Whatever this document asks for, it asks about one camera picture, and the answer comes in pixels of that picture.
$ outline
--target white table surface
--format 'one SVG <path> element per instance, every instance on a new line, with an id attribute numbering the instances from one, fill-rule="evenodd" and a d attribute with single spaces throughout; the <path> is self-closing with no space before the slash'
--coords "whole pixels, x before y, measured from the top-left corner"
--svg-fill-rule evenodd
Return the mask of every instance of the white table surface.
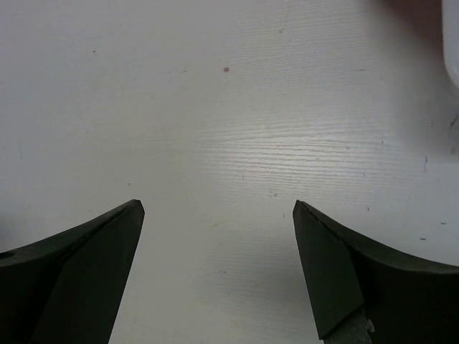
<path id="1" fill-rule="evenodd" d="M 142 200 L 112 344 L 318 343 L 296 199 L 459 264 L 435 2 L 1 0 L 0 251 Z"/>

